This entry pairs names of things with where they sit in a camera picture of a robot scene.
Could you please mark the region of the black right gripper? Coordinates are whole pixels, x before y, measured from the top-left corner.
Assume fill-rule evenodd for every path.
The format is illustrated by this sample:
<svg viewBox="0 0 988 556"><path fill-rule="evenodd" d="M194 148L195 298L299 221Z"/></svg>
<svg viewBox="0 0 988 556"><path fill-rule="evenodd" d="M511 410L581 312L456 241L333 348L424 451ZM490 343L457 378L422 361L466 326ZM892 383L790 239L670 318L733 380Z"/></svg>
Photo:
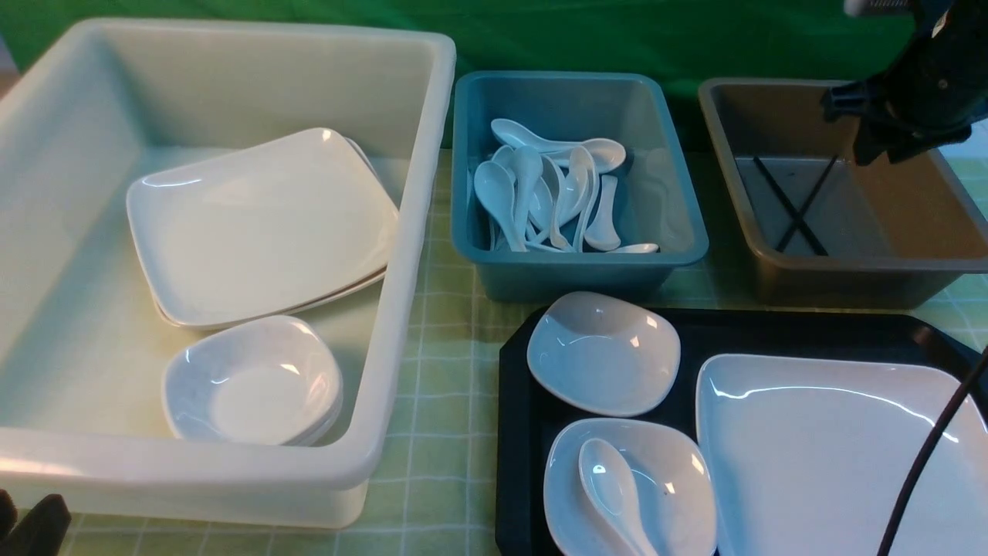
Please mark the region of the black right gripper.
<svg viewBox="0 0 988 556"><path fill-rule="evenodd" d="M856 165L890 163L967 141L986 119L987 4L913 1L914 29L892 63L835 86L820 103L826 122L856 117Z"/></svg>

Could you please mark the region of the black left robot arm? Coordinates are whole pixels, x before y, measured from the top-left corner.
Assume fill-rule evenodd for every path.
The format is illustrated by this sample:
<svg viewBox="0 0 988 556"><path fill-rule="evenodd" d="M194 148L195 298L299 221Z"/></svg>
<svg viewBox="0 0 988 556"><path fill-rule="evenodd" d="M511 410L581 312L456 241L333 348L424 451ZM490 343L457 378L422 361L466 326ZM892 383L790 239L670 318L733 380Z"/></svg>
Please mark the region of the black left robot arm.
<svg viewBox="0 0 988 556"><path fill-rule="evenodd" d="M56 493L20 518L7 490L1 490L1 554L57 555L71 520L65 500Z"/></svg>

